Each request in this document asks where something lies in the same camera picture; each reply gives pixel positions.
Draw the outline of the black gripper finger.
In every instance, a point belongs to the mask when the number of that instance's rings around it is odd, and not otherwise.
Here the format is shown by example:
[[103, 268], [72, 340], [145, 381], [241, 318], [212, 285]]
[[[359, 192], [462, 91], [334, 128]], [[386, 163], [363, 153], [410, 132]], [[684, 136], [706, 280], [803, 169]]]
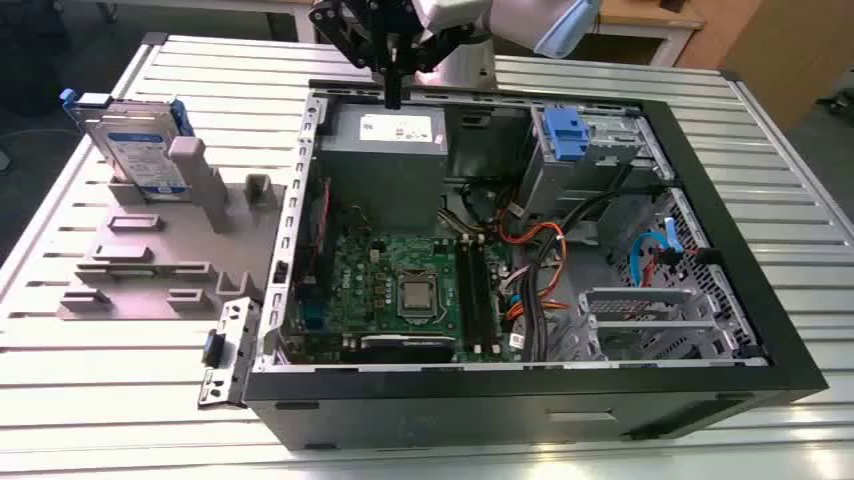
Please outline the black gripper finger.
[[424, 32], [422, 27], [407, 26], [398, 33], [392, 58], [394, 109], [402, 107], [403, 78], [416, 73], [431, 73], [460, 45], [474, 43], [475, 29], [471, 23], [447, 28], [420, 41]]
[[308, 19], [352, 65], [359, 69], [368, 68], [379, 76], [384, 106], [394, 109], [388, 33], [370, 32], [354, 19], [343, 1], [315, 1]]

